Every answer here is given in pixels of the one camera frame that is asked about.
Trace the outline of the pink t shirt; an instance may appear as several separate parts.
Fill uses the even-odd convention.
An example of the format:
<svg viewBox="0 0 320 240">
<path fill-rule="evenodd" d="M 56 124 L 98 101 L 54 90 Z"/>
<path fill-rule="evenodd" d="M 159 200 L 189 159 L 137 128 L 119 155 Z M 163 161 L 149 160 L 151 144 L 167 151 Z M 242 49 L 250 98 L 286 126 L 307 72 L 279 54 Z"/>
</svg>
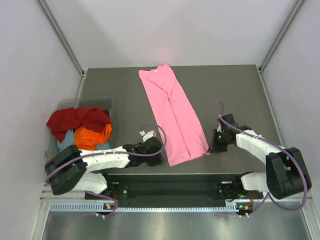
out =
<svg viewBox="0 0 320 240">
<path fill-rule="evenodd" d="M 196 112 L 169 65 L 138 72 L 156 124 L 163 128 L 165 153 L 173 167 L 207 154 L 209 145 Z"/>
</svg>

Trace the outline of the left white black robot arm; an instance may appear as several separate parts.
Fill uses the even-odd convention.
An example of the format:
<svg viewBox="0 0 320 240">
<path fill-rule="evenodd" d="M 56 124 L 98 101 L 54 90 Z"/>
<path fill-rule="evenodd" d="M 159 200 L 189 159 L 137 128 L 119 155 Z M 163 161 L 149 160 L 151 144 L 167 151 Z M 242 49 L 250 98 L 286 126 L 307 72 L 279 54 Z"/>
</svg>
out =
<svg viewBox="0 0 320 240">
<path fill-rule="evenodd" d="M 101 171 L 134 168 L 143 163 L 158 166 L 163 162 L 163 149 L 161 141 L 154 136 L 144 142 L 107 150 L 84 150 L 71 145 L 45 164 L 45 182 L 56 196 L 75 190 L 106 199 L 113 194 L 114 187 Z"/>
</svg>

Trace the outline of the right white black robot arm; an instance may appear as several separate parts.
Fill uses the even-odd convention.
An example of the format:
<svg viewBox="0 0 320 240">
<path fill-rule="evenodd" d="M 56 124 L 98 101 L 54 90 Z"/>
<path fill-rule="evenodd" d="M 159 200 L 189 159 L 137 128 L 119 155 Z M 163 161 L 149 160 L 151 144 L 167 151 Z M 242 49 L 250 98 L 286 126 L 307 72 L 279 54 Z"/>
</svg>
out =
<svg viewBox="0 0 320 240">
<path fill-rule="evenodd" d="M 208 151 L 223 153 L 234 144 L 265 165 L 265 172 L 245 172 L 235 178 L 233 192 L 245 198 L 251 191 L 269 192 L 278 200 L 308 191 L 312 182 L 302 153 L 296 147 L 273 146 L 251 129 L 235 132 L 231 128 L 213 130 Z"/>
</svg>

